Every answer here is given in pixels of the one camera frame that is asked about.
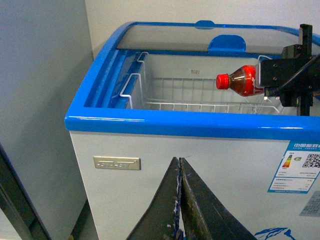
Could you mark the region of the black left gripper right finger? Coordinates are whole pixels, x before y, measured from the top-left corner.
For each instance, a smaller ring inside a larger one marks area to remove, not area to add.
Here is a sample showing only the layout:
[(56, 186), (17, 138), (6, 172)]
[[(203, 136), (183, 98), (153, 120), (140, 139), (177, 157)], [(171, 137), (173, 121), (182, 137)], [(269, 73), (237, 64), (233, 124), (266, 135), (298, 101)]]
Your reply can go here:
[(182, 221), (188, 240), (254, 240), (185, 158), (180, 158)]

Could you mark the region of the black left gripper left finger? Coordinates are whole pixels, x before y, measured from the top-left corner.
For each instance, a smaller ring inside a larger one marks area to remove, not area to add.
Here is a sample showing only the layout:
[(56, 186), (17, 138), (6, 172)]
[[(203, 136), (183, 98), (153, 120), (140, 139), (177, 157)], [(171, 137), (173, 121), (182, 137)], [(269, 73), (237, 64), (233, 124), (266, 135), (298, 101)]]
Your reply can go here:
[(171, 160), (145, 213), (128, 240), (179, 240), (181, 205), (181, 163)]

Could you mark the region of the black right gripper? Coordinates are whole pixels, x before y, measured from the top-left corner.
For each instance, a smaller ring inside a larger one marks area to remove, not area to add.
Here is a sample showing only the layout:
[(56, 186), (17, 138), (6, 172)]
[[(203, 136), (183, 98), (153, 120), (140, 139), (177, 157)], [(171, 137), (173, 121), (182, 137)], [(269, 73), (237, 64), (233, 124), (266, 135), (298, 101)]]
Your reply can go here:
[(313, 27), (301, 24), (298, 44), (283, 48), (280, 59), (256, 65), (256, 84), (265, 97), (278, 97), (283, 107), (296, 107), (298, 116), (309, 116), (313, 97), (320, 92), (320, 56), (312, 56)]

